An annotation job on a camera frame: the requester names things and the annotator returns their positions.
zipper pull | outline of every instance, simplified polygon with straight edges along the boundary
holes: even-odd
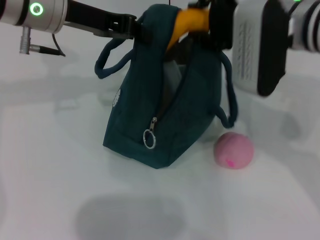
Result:
[[[154,149],[156,147],[156,136],[154,135],[154,129],[155,129],[155,124],[157,121],[158,121],[158,119],[156,117],[152,118],[152,121],[150,123],[150,128],[145,130],[143,133],[143,143],[147,149]],[[147,140],[146,140],[147,134],[152,136],[152,140],[153,140],[152,146],[148,146],[148,144],[147,144]]]
[[[155,124],[156,124],[157,121],[158,121],[158,119],[156,117],[152,118],[152,121],[151,121],[151,124],[150,124],[150,128],[149,128],[150,132],[154,131]]]

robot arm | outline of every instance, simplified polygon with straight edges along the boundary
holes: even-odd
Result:
[[[107,12],[73,0],[0,0],[0,22],[23,27],[22,54],[32,51],[63,55],[54,36],[63,25],[99,37],[150,40],[136,19],[133,15]],[[31,44],[31,29],[53,34],[58,50]]]

white table surface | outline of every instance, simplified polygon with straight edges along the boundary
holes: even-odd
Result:
[[[156,2],[165,3],[85,3],[140,16]],[[249,167],[214,164],[221,132],[212,127],[155,170],[102,146],[128,70],[95,76],[106,39],[64,27],[56,37],[66,58],[25,56],[20,28],[0,32],[0,240],[320,239],[320,55],[290,51],[267,99],[237,91],[235,131],[256,146]],[[31,37],[54,46],[47,33]],[[108,66],[131,48],[115,50]]]

